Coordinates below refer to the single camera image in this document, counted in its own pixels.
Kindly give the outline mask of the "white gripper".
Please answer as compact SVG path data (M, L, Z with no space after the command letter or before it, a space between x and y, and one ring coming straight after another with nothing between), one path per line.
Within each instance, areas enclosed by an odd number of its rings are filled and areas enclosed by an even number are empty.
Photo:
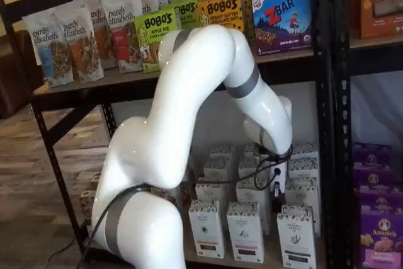
M287 180L288 160L283 156L274 154L270 163L270 190L273 193L273 210L280 211L285 203L285 184Z

